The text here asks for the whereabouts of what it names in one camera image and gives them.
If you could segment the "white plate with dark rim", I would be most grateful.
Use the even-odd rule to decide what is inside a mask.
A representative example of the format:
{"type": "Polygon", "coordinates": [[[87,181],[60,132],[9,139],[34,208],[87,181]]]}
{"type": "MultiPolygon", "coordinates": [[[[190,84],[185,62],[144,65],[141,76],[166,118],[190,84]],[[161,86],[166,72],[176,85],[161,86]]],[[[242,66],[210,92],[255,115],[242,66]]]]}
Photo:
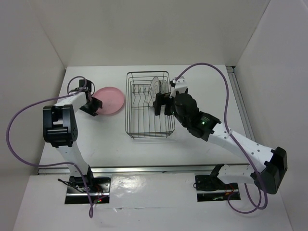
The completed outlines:
{"type": "Polygon", "coordinates": [[[161,83],[157,76],[153,77],[151,84],[149,86],[149,94],[148,94],[148,105],[150,107],[153,106],[153,103],[156,99],[156,94],[161,92],[161,83]]]}

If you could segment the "clear glass plate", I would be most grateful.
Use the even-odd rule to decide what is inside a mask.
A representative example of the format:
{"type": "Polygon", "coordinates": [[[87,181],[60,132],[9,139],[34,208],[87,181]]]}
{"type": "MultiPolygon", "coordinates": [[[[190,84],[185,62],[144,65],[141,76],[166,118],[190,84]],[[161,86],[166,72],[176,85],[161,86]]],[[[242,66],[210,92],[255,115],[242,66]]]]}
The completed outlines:
{"type": "Polygon", "coordinates": [[[165,80],[162,81],[162,93],[165,94],[168,92],[167,82],[165,80]]]}

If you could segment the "pink plastic plate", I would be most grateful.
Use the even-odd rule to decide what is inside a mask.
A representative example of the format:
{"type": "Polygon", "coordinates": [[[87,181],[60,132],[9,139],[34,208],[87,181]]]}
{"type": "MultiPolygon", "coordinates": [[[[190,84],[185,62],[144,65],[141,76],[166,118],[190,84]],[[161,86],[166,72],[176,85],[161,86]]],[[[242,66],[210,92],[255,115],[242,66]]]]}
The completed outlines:
{"type": "Polygon", "coordinates": [[[99,115],[113,115],[117,113],[125,103],[124,93],[115,87],[104,87],[97,90],[94,98],[102,102],[102,108],[98,108],[99,115]]]}

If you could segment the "blue floral ceramic plate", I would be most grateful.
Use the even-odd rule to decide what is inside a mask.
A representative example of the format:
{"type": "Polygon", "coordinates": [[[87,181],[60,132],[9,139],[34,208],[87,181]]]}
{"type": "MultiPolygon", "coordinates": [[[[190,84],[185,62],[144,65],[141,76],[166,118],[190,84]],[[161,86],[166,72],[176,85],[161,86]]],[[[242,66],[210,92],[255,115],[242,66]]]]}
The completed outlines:
{"type": "Polygon", "coordinates": [[[160,80],[160,93],[164,94],[166,92],[166,83],[163,80],[160,80]]]}

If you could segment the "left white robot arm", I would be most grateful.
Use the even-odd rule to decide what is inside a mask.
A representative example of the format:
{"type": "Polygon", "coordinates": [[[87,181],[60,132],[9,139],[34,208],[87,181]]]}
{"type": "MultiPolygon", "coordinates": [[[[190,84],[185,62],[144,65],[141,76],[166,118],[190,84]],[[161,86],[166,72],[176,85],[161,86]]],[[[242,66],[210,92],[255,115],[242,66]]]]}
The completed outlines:
{"type": "Polygon", "coordinates": [[[62,101],[43,108],[43,138],[63,157],[69,167],[70,183],[84,192],[90,192],[95,186],[93,172],[83,159],[77,145],[78,128],[75,114],[78,111],[97,116],[102,101],[92,96],[94,84],[85,78],[79,80],[79,86],[68,91],[62,101]]]}

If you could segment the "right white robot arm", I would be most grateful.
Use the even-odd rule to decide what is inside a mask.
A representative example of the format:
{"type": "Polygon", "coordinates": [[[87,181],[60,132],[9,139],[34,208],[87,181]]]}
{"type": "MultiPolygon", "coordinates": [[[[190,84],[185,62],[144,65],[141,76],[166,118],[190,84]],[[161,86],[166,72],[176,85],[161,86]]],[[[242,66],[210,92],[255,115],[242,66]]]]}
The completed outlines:
{"type": "Polygon", "coordinates": [[[218,118],[200,111],[196,100],[187,93],[178,93],[175,97],[158,93],[154,101],[155,115],[161,114],[162,106],[165,115],[173,115],[191,135],[248,160],[245,167],[215,166],[210,177],[212,187],[220,189],[229,183],[246,183],[268,194],[277,193],[288,169],[286,150],[263,146],[226,128],[218,118]]]}

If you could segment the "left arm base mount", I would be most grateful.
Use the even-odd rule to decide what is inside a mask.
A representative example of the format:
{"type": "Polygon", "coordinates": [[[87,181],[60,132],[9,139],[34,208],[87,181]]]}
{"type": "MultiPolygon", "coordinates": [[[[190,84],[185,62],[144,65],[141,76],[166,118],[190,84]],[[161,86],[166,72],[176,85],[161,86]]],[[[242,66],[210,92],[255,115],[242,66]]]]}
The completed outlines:
{"type": "MultiPolygon", "coordinates": [[[[88,196],[83,183],[79,186],[69,180],[58,179],[58,181],[67,187],[64,202],[66,205],[89,204],[88,196]]],[[[94,185],[88,186],[91,201],[94,204],[110,203],[110,187],[110,177],[94,178],[94,185]]]]}

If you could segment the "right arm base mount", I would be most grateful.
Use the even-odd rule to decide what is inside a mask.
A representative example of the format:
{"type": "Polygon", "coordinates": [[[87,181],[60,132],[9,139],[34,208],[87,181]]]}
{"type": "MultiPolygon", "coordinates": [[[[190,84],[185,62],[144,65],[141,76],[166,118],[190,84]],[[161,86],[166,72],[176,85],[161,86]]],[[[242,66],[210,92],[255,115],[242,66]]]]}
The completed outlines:
{"type": "Polygon", "coordinates": [[[210,175],[195,175],[195,183],[198,202],[217,202],[240,200],[239,186],[237,183],[225,184],[218,178],[210,175]]]}

